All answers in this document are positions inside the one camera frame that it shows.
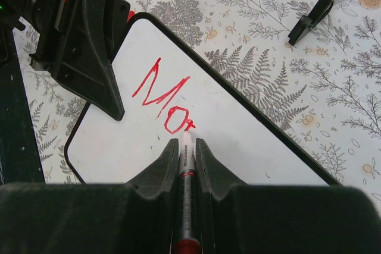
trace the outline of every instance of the table surface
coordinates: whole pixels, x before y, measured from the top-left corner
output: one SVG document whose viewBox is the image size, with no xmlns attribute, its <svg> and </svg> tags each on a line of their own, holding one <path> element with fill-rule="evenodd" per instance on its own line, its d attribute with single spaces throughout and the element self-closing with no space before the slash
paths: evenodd
<svg viewBox="0 0 381 254">
<path fill-rule="evenodd" d="M 156 15 L 335 178 L 381 209 L 381 0 L 340 0 L 294 47 L 289 31 L 318 0 L 127 1 Z M 27 26 L 14 34 L 45 180 L 77 183 L 63 148 L 85 102 L 30 68 L 37 32 Z M 251 79 L 254 70 L 260 81 Z"/>
</svg>

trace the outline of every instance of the whiteboard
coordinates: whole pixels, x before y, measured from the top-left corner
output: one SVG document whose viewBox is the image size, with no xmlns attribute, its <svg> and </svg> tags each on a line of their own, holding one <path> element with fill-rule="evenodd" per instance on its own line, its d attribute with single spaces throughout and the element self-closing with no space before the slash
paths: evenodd
<svg viewBox="0 0 381 254">
<path fill-rule="evenodd" d="M 139 13 L 130 25 L 113 62 L 123 119 L 114 121 L 90 105 L 66 144 L 67 161 L 85 183 L 129 181 L 189 126 L 194 141 L 205 139 L 214 156 L 247 183 L 326 185 L 157 20 Z"/>
</svg>

